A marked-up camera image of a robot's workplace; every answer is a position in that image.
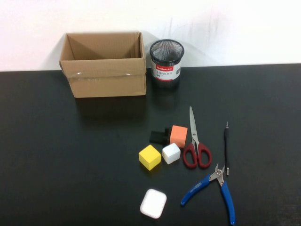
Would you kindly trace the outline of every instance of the scissor blade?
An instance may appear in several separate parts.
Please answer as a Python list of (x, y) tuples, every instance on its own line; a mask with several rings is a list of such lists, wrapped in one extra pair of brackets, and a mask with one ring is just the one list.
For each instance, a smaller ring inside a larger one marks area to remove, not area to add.
[(192, 107), (189, 107), (189, 117), (190, 117), (191, 137), (195, 139), (195, 141), (197, 141), (198, 139), (197, 127), (196, 127), (196, 121), (194, 120)]

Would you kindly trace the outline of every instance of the open cardboard box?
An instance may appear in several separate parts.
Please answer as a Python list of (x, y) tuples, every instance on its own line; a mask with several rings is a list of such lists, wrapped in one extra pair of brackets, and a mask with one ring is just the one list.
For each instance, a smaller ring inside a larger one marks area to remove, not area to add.
[(59, 63), (74, 97), (146, 94), (141, 32), (66, 34)]

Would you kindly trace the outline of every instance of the red scissors handle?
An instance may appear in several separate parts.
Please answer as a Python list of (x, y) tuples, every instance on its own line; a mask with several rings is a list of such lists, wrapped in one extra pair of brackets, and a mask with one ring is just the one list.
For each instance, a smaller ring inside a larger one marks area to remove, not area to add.
[[(205, 152), (205, 154), (208, 157), (208, 162), (206, 164), (202, 163), (202, 152)], [(200, 168), (209, 167), (211, 164), (211, 160), (212, 160), (212, 157), (211, 157), (211, 152), (209, 151), (209, 149), (202, 143), (199, 143), (199, 145), (198, 145), (198, 164), (199, 164)]]
[[(190, 152), (191, 155), (192, 155), (192, 159), (193, 159), (193, 163), (189, 163), (186, 159), (186, 154)], [(208, 163), (206, 164), (203, 164), (202, 163), (202, 152), (205, 152), (205, 154), (208, 156)], [(207, 168), (210, 166), (211, 164), (211, 153), (209, 151), (209, 149), (203, 145), (202, 143), (199, 143), (198, 145), (198, 156), (196, 154), (196, 151), (195, 151), (195, 148), (194, 148), (194, 144), (193, 143), (190, 143), (184, 150), (184, 153), (183, 153), (183, 160), (184, 160), (184, 163), (185, 165), (190, 168), (190, 169), (194, 169), (196, 168), (197, 164), (199, 164), (200, 168)]]

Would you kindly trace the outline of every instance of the white cube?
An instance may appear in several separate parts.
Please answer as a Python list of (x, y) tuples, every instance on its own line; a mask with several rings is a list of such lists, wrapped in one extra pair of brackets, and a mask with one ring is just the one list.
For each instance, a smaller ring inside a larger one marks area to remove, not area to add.
[(179, 147), (173, 143), (163, 148), (162, 156), (167, 164), (170, 164), (180, 158), (181, 151)]

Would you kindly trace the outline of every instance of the screwdriver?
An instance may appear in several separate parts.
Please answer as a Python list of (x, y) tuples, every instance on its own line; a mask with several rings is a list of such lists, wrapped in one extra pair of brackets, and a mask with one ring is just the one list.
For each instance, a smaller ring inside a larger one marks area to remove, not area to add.
[(229, 159), (228, 159), (228, 142), (229, 142), (229, 125), (227, 121), (226, 128), (224, 130), (224, 141), (225, 141), (225, 167), (227, 169), (227, 176), (229, 176)]

